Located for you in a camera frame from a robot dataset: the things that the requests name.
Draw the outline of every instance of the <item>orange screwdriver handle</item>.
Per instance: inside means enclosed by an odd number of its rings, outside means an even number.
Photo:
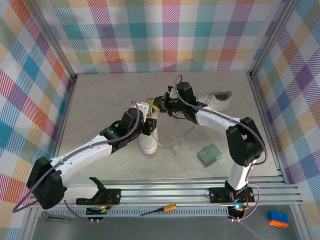
[[[166,212],[166,211],[171,211],[173,209],[176,209],[177,208],[177,205],[175,205],[174,203],[173,204],[169,204],[167,206],[164,206],[163,207],[163,210]]]

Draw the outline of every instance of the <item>shoe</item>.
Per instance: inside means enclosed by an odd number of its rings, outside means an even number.
[[[159,112],[156,110],[152,110],[151,116],[149,116],[149,119],[158,119]],[[153,154],[158,147],[158,128],[156,127],[155,130],[151,133],[152,135],[139,135],[139,145],[142,152],[145,154]]]
[[[231,101],[232,93],[230,91],[222,91],[210,93],[207,95],[197,96],[198,102],[207,104],[213,110],[222,112],[228,109]]]

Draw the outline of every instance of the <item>purple cable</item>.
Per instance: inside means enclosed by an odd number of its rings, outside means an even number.
[[[130,136],[134,130],[136,130],[138,124],[139,124],[139,118],[140,118],[140,110],[139,110],[139,106],[135,101],[131,101],[131,104],[134,104],[136,107],[136,121],[135,124],[133,126],[133,128],[124,136],[116,138],[116,139],[110,139],[110,140],[106,140],[106,141],[100,141],[97,143],[92,144],[92,147],[95,146],[99,146],[99,145],[104,145],[104,144],[108,144],[108,143],[113,143],[113,142],[117,142],[117,141],[121,141],[125,138],[127,138],[128,136]],[[38,181],[36,181],[36,183],[33,185],[33,187],[26,193],[25,196],[23,196],[23,198],[16,204],[16,206],[13,208],[12,212],[13,213],[17,213],[20,212],[23,209],[26,209],[32,205],[34,205],[37,201],[33,201],[31,203],[28,203],[27,205],[20,207],[22,205],[22,203],[32,194],[32,192],[36,189],[36,187],[38,187],[38,185],[46,178],[46,176],[48,176],[54,169],[56,169],[58,166],[62,165],[65,161],[67,161],[69,158],[73,157],[74,155],[87,150],[91,148],[89,145],[88,146],[84,146],[72,153],[70,153],[69,155],[67,155],[65,158],[63,158],[61,161],[59,161],[57,164],[55,164],[54,166],[52,166],[45,174],[43,174]]]
[[[208,110],[208,109],[205,109],[205,108],[202,108],[202,107],[199,107],[199,106],[194,106],[194,105],[192,105],[192,104],[187,103],[185,100],[183,100],[183,98],[179,95],[178,89],[177,89],[177,81],[178,81],[179,78],[180,78],[180,82],[179,82],[179,83],[182,82],[182,75],[178,75],[178,76],[176,77],[175,81],[174,81],[174,90],[175,90],[178,98],[181,100],[181,102],[183,102],[185,105],[187,105],[187,106],[189,106],[189,107],[196,108],[196,109],[202,110],[202,111],[204,111],[204,112],[217,115],[218,117],[221,117],[221,118],[223,118],[223,119],[225,119],[225,120],[227,120],[227,121],[230,121],[230,122],[232,122],[232,123],[234,123],[234,124],[240,125],[241,127],[247,129],[247,130],[258,140],[258,142],[261,144],[261,146],[262,146],[262,148],[263,148],[263,151],[264,151],[264,160],[261,161],[261,162],[258,162],[258,163],[253,163],[253,164],[251,164],[251,166],[250,166],[250,168],[249,168],[249,170],[248,170],[248,172],[247,172],[247,174],[246,174],[246,177],[245,177],[245,182],[246,182],[247,184],[253,185],[253,186],[255,186],[255,187],[258,189],[258,199],[257,199],[257,201],[256,201],[256,204],[255,204],[254,207],[253,207],[253,210],[252,210],[247,216],[241,218],[241,220],[244,220],[244,219],[250,217],[250,216],[252,215],[252,213],[253,213],[253,212],[257,209],[257,207],[258,207],[258,203],[259,203],[259,199],[260,199],[260,188],[259,188],[259,186],[258,186],[257,184],[255,184],[255,183],[249,183],[249,174],[250,174],[250,171],[251,171],[251,169],[252,169],[253,166],[262,165],[262,164],[264,164],[264,163],[266,162],[266,160],[268,159],[268,151],[267,151],[266,145],[264,144],[264,142],[262,141],[262,139],[261,139],[250,127],[248,127],[247,125],[243,124],[242,122],[237,121],[237,120],[235,120],[235,119],[232,119],[232,118],[230,118],[230,117],[228,117],[228,116],[225,116],[225,115],[223,115],[223,114],[221,114],[221,113],[219,113],[219,112],[210,111],[210,110]]]

